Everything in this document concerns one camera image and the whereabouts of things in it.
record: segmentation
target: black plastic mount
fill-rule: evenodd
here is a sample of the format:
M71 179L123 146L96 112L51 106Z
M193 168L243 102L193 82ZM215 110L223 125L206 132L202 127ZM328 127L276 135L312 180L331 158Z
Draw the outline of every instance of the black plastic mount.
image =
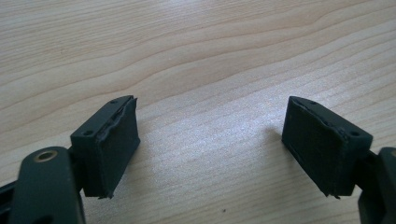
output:
M71 135L69 150L27 156L18 180L0 188L0 223L85 223L81 189L111 198L140 143L135 109L133 96L112 100Z
M370 151L373 137L317 102L291 96L282 142L326 195L362 190L361 223L396 223L396 148Z

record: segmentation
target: wooden table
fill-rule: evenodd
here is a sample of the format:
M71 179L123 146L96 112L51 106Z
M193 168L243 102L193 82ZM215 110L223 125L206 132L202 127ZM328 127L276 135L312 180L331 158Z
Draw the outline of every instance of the wooden table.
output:
M88 223L359 223L280 135L297 95L396 147L396 2L1 1L0 185L128 94L142 143Z

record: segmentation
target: black bracket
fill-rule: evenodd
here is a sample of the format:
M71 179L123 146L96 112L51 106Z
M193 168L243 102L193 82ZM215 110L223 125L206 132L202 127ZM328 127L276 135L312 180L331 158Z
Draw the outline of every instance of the black bracket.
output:
M0 223L85 223L81 189L111 198L140 143L135 109L133 96L112 100L71 135L69 150L27 156L18 180L0 188Z
M289 98L282 142L326 195L350 196L361 223L396 223L396 148L370 151L373 137L317 102Z

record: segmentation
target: hole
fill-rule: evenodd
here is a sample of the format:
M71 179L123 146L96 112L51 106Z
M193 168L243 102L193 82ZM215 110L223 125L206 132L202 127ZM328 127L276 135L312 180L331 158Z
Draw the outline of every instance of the hole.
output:
M58 155L55 150L43 151L35 156L35 162L50 161Z
M91 135L91 134L93 134L93 131L86 131L86 132L83 133L84 136L88 136L88 135Z
M352 136L359 136L359 135L360 135L358 132L350 132L350 134L351 134Z
M43 216L36 219L32 224L50 224L53 222L52 216Z

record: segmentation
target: black rubber pad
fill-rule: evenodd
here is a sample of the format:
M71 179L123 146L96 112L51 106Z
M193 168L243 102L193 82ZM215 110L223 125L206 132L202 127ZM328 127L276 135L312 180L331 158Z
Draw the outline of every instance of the black rubber pad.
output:
M355 162L372 141L369 133L323 105L289 98L282 142L326 196L352 194Z
M72 135L72 155L84 164L77 180L88 197L109 197L137 149L136 99L123 96L105 104Z

